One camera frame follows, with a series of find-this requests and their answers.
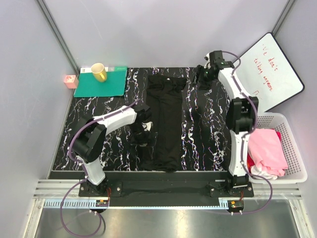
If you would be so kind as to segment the black t shirt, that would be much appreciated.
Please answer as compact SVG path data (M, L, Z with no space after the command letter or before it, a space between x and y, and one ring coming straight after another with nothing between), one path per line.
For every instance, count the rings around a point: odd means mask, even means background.
M148 171L172 173L180 165L182 135L182 91L184 77L160 74L148 76L146 105L151 108L149 121L154 144L142 149L142 167Z

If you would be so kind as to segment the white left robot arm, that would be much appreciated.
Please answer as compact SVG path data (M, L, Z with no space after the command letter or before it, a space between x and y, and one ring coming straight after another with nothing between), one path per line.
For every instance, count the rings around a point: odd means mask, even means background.
M151 109L136 102L97 117L81 117L72 135L67 155L82 166L84 182L97 195L109 191L107 178L103 172L100 155L108 134L124 126L130 128L130 143L140 147L151 146L153 123L149 121Z

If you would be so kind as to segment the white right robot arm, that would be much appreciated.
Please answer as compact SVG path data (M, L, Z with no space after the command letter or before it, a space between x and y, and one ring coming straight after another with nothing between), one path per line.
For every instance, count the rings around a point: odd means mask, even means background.
M226 61L224 53L229 52L213 51L206 54L206 64L197 66L193 82L200 90L210 90L212 83L218 80L230 99L225 123L231 135L231 157L228 176L221 189L233 196L248 189L248 142L257 125L259 100L244 88L235 72L238 67Z

